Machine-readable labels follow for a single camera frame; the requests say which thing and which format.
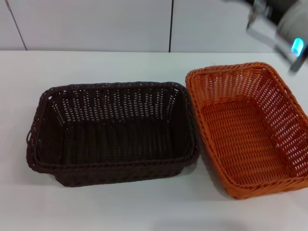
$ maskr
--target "wicker basket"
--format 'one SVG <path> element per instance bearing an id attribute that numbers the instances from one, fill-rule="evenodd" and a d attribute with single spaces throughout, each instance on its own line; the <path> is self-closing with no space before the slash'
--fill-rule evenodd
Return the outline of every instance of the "wicker basket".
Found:
<path id="1" fill-rule="evenodd" d="M 204 146 L 232 197 L 308 186 L 308 118 L 271 66 L 193 70 L 186 86 Z"/>
<path id="2" fill-rule="evenodd" d="M 177 83 L 51 88 L 27 137 L 27 162 L 70 187 L 175 176 L 198 158 L 192 112 Z"/>

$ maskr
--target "white table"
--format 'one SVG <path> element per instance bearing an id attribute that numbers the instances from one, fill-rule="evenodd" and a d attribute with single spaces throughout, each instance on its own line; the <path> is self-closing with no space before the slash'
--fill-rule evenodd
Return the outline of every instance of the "white table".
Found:
<path id="1" fill-rule="evenodd" d="M 80 188 L 65 188 L 26 163 L 26 135 L 50 87 L 185 84 L 192 69 L 253 61 L 271 64 L 308 113 L 308 65 L 290 76 L 276 54 L 0 51 L 0 230 L 306 231 L 308 189 L 237 201 L 201 160 L 169 179 Z"/>

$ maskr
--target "basket bottom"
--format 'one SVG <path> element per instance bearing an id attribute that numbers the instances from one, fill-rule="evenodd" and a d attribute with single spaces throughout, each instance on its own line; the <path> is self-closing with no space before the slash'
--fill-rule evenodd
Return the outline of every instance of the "basket bottom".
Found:
<path id="1" fill-rule="evenodd" d="M 88 121 L 67 128 L 63 140 L 63 165 L 174 158 L 164 120 Z"/>
<path id="2" fill-rule="evenodd" d="M 271 140 L 271 131 L 250 102 L 217 103 L 203 107 L 220 160 L 238 184 L 258 184 L 292 177 L 294 168 Z"/>

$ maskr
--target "dark brown wicker basket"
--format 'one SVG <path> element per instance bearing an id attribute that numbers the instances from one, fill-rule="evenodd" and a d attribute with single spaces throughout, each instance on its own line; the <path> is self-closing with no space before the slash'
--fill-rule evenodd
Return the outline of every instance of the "dark brown wicker basket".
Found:
<path id="1" fill-rule="evenodd" d="M 180 84 L 62 86 L 40 98 L 27 162 L 70 187 L 171 177 L 198 158 L 197 135 Z"/>

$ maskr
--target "orange wicker basket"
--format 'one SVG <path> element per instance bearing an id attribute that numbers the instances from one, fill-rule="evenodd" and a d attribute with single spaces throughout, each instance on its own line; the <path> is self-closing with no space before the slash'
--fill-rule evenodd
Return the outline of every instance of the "orange wicker basket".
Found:
<path id="1" fill-rule="evenodd" d="M 211 66 L 186 77 L 207 153 L 229 195 L 308 187 L 308 117 L 264 63 Z"/>

